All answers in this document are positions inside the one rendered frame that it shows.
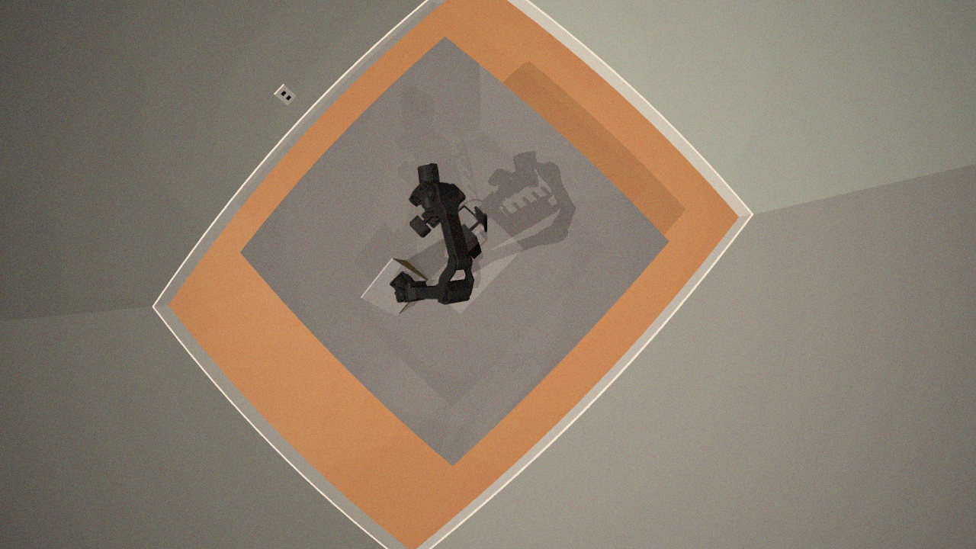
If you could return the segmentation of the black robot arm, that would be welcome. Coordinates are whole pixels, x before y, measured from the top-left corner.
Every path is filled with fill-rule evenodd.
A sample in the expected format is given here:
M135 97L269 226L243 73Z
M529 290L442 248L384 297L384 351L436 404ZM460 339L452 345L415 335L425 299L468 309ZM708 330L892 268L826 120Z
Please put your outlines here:
M409 201L416 207L422 205L426 218L439 217L448 252L448 264L435 286L428 286L426 281L414 281L410 275L401 271L390 284L395 290L395 300L400 303L432 299L444 305L468 301L474 285L471 272L473 257L468 255L466 239L461 230L458 213L461 200L459 188L454 184L440 183L435 163L419 166L418 174L419 185ZM466 278L451 281L457 270L464 270Z

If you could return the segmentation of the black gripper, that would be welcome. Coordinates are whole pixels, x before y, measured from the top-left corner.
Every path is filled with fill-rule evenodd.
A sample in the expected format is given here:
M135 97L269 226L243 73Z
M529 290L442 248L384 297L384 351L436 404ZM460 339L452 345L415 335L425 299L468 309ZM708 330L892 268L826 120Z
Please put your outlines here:
M464 196L464 192L461 192L461 190L459 190L459 192L460 192L460 199L461 199L460 203L461 203L462 201L464 201L464 199L466 199L466 197ZM422 217L424 217L424 221L422 221L422 219L419 218L419 215L417 215L417 217L413 218L412 221L410 221L410 226L415 230L417 234L419 234L419 237L421 237L421 239L424 239L430 233L431 230L426 224L429 223L429 225L432 228L436 228L437 225L441 222L439 217L426 218L425 211L424 213L422 213Z

